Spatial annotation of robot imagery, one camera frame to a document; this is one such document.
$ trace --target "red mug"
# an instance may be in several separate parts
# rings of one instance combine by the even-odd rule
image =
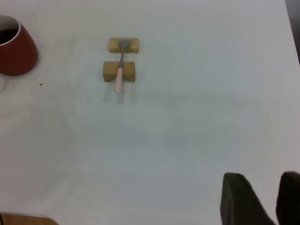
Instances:
[[[37,61],[37,46],[23,25],[15,18],[0,15],[0,74],[23,75]]]

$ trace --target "table surface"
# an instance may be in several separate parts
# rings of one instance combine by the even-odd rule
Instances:
[[[300,67],[283,0],[1,0],[40,61],[0,91],[0,210],[60,225],[221,224],[225,172],[276,220],[300,171]],[[102,77],[140,39],[136,82]]]

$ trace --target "wooden edge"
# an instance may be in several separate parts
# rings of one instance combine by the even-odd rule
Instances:
[[[111,37],[109,40],[109,52],[110,53],[122,53],[122,49],[119,46],[120,40],[130,40],[131,45],[125,49],[125,53],[139,53],[140,43],[138,38],[123,38],[123,37]]]
[[[25,216],[15,214],[2,214],[4,225],[58,225],[53,219],[47,217]]]
[[[110,82],[116,78],[120,62],[104,62],[103,78],[105,82]],[[135,82],[135,62],[124,62],[123,78],[130,82]]]

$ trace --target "spoon handle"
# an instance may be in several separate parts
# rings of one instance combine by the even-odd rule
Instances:
[[[114,83],[114,92],[120,93],[122,90],[122,76],[123,76],[123,69],[121,67],[118,68],[116,81]]]

